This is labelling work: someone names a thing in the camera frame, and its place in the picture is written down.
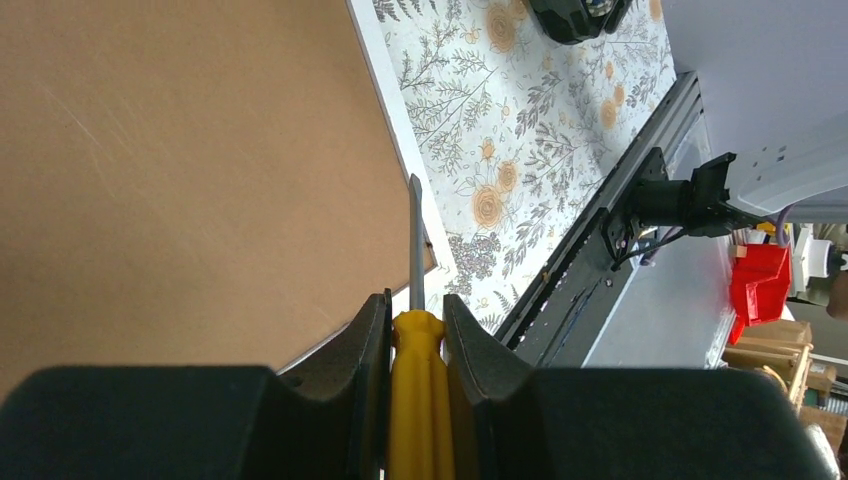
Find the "yellow handled screwdriver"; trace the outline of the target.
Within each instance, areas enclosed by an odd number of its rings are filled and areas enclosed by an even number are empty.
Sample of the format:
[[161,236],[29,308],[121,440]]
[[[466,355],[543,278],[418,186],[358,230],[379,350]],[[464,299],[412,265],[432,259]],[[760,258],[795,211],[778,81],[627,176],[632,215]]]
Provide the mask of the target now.
[[445,325],[426,310],[422,186],[414,174],[408,185],[409,309],[393,320],[386,477],[454,479],[448,370],[441,356]]

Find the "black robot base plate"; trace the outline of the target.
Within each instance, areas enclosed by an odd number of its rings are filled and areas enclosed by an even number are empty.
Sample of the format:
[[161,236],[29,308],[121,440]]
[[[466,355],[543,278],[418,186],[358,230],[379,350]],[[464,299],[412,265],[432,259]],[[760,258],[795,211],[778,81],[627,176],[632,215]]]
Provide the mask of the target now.
[[643,180],[668,177],[663,152],[627,154],[521,295],[495,338],[533,367],[585,364],[634,269],[638,246],[628,198]]

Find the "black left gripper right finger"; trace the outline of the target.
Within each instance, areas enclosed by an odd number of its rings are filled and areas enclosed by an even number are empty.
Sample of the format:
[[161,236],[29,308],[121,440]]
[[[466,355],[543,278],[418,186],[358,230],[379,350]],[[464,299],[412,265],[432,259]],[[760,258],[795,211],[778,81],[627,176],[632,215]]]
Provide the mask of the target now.
[[460,479],[825,479],[794,409],[733,369],[535,368],[443,299]]

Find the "white picture frame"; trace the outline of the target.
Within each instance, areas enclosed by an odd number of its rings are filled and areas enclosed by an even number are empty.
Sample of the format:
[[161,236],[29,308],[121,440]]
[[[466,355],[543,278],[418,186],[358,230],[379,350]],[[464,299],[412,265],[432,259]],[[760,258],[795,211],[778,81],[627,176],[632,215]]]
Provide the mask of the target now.
[[347,1],[1,5],[1,389],[282,367],[408,282],[406,175]]

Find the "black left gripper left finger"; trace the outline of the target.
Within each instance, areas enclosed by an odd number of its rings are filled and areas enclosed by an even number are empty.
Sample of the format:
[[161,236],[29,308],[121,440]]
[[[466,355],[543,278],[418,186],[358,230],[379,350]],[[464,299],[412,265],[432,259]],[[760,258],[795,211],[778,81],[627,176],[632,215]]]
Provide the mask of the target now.
[[375,479],[391,297],[291,369],[58,366],[1,407],[5,479]]

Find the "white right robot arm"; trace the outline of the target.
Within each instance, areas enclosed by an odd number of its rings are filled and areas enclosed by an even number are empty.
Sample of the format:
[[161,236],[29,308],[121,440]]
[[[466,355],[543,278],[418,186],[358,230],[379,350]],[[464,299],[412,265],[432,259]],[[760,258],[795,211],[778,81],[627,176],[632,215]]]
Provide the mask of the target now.
[[728,152],[688,180],[642,180],[627,200],[645,226],[719,237],[786,208],[847,187],[847,114],[757,149]]

